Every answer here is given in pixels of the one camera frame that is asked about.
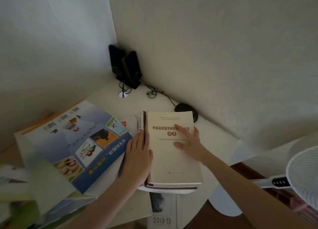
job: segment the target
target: left hand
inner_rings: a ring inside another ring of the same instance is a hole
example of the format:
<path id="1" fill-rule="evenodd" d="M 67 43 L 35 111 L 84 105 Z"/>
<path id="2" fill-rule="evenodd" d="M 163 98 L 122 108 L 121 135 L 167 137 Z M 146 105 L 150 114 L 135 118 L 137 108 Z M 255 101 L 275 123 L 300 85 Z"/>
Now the left hand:
<path id="1" fill-rule="evenodd" d="M 125 161 L 122 175 L 129 185 L 139 187 L 147 179 L 153 160 L 152 150 L 149 149 L 149 133 L 146 133 L 143 145 L 144 132 L 140 132 L 129 142 L 126 147 Z"/>

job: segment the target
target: right hand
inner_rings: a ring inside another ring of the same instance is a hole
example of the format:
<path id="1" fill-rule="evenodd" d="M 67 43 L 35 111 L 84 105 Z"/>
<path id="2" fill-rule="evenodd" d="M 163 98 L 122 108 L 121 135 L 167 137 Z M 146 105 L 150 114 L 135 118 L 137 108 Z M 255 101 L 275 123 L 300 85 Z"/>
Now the right hand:
<path id="1" fill-rule="evenodd" d="M 209 151 L 200 143 L 199 131 L 194 127 L 194 135 L 191 135 L 185 128 L 175 125 L 177 130 L 181 131 L 189 140 L 189 144 L 175 142 L 174 145 L 180 150 L 185 151 L 193 159 L 202 162 Z"/>

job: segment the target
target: hand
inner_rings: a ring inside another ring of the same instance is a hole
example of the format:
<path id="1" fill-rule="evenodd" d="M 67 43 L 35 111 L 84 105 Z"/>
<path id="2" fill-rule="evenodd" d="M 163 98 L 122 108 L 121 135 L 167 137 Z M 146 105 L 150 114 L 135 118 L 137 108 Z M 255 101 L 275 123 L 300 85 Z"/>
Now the hand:
<path id="1" fill-rule="evenodd" d="M 127 180 L 127 184 L 139 187 L 147 179 L 153 160 L 152 150 L 149 150 L 149 133 L 146 133 L 143 145 L 144 132 L 140 132 L 128 141 L 125 161 L 120 178 Z"/>
<path id="2" fill-rule="evenodd" d="M 185 151 L 193 159 L 202 162 L 205 155 L 207 155 L 209 151 L 200 143 L 199 131 L 197 130 L 197 128 L 194 127 L 194 135 L 191 135 L 189 131 L 177 124 L 175 125 L 175 127 L 177 128 L 177 130 L 180 130 L 189 140 L 188 145 L 175 142 L 175 147 Z"/>

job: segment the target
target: picture book cover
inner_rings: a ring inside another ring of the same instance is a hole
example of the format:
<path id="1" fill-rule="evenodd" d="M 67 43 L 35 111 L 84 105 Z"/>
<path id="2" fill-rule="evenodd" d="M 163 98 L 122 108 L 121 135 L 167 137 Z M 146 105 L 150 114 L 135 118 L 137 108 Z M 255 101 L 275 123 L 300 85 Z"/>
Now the picture book cover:
<path id="1" fill-rule="evenodd" d="M 113 116 L 82 101 L 24 136 L 82 194 L 132 138 Z"/>

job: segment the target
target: white wall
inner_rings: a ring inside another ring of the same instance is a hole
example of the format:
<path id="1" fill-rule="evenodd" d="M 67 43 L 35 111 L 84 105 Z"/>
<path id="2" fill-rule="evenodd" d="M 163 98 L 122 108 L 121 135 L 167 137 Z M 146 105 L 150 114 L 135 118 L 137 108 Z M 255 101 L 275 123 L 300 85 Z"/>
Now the white wall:
<path id="1" fill-rule="evenodd" d="M 0 0 L 0 143 L 110 78 L 109 0 Z"/>
<path id="2" fill-rule="evenodd" d="M 110 4 L 144 80 L 237 137 L 268 149 L 318 129 L 318 0 Z"/>

